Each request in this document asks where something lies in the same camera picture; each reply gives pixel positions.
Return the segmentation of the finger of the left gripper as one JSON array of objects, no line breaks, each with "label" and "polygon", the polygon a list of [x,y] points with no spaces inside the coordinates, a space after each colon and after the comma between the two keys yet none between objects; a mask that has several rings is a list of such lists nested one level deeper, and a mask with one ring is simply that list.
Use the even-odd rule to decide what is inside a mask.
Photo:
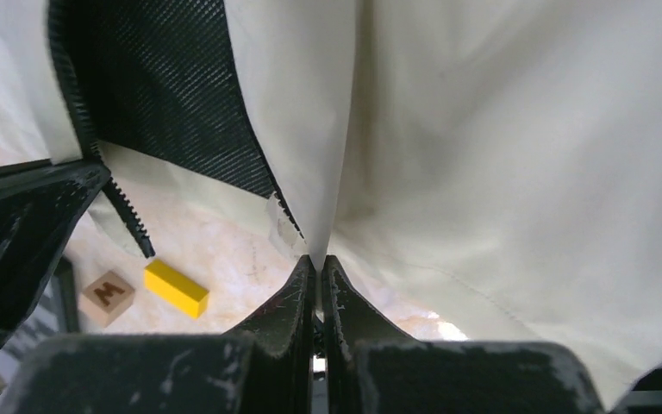
[{"label": "finger of the left gripper", "polygon": [[0,166],[0,348],[35,308],[78,219],[108,178],[94,161]]}]

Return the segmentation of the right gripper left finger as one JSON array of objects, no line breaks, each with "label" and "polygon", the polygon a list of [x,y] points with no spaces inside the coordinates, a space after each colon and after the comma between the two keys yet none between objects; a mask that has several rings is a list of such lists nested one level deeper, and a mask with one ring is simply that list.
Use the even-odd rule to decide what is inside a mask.
[{"label": "right gripper left finger", "polygon": [[42,342],[8,385],[2,413],[307,413],[313,282],[286,283],[229,331],[68,335]]}]

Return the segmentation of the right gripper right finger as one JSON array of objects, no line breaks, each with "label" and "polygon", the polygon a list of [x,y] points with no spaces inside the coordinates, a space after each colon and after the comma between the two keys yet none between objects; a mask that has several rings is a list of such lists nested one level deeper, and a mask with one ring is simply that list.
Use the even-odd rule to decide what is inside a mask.
[{"label": "right gripper right finger", "polygon": [[547,342],[426,342],[353,288],[340,261],[322,270],[332,413],[602,413],[584,365]]}]

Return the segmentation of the cream zip-up jacket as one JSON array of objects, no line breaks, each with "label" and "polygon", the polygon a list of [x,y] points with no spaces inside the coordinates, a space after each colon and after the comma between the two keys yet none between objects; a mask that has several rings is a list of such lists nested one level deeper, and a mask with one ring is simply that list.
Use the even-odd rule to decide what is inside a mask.
[{"label": "cream zip-up jacket", "polygon": [[0,164],[91,154],[209,291],[113,333],[228,329],[334,254],[606,409],[662,362],[662,1],[0,1]]}]

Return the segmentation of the small wooden letter cube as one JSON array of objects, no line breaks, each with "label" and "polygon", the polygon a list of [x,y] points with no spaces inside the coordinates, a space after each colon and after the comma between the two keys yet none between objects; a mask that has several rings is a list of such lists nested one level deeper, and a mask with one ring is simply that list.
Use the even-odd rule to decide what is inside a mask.
[{"label": "small wooden letter cube", "polygon": [[106,328],[133,304],[134,297],[135,289],[124,278],[107,272],[80,292],[78,309]]}]

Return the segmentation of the yellow rectangular block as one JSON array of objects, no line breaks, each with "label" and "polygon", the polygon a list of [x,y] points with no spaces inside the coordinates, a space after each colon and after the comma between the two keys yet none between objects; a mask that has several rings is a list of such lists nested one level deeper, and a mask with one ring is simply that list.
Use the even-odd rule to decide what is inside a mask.
[{"label": "yellow rectangular block", "polygon": [[144,268],[144,285],[189,317],[197,319],[207,309],[209,290],[162,260],[153,260]]}]

